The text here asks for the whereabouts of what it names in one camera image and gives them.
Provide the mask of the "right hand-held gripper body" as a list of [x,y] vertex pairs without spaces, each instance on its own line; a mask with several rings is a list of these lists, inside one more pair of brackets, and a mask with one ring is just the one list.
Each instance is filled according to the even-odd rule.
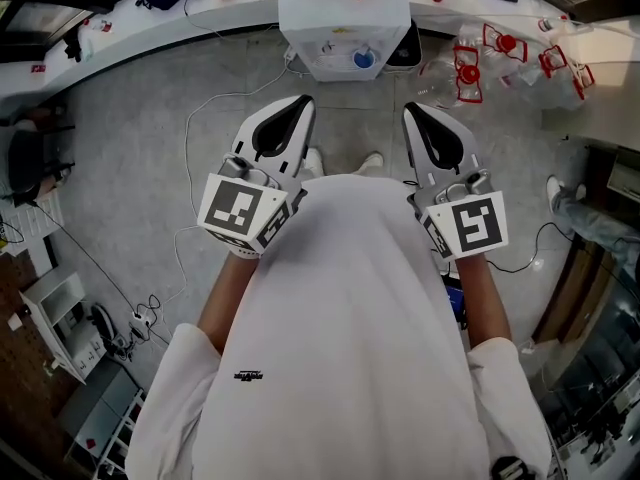
[[486,169],[469,172],[444,188],[408,196],[416,219],[444,260],[485,253],[509,243],[503,194]]

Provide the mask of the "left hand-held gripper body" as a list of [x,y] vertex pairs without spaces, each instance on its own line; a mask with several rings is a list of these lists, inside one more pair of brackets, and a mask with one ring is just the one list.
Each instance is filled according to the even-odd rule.
[[241,258],[262,256],[307,195],[288,175],[277,179],[228,153],[208,177],[197,224]]

